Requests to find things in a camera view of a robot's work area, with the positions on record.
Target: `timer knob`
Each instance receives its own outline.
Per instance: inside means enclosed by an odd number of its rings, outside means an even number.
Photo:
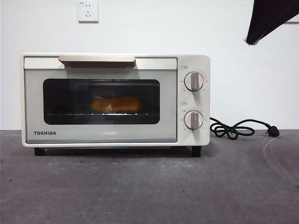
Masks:
[[[197,111],[190,111],[184,117],[185,125],[191,130],[199,129],[202,126],[202,122],[202,115]]]
[[[197,71],[193,71],[186,75],[184,83],[188,90],[197,91],[202,87],[204,79]]]

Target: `toshiba toaster oven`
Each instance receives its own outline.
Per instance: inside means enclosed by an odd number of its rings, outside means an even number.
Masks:
[[[49,147],[209,143],[205,55],[23,54],[22,143]]]

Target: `bread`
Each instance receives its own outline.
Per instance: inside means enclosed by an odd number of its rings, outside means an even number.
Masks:
[[[138,112],[142,102],[134,96],[120,96],[95,99],[90,103],[90,108],[98,112]]]

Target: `oven window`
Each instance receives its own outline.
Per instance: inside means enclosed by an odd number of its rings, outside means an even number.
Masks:
[[[48,125],[156,124],[160,83],[141,79],[46,79],[43,113]]]

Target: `black cloth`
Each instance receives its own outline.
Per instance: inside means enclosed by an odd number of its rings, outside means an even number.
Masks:
[[[255,0],[246,42],[256,45],[297,14],[299,0]]]

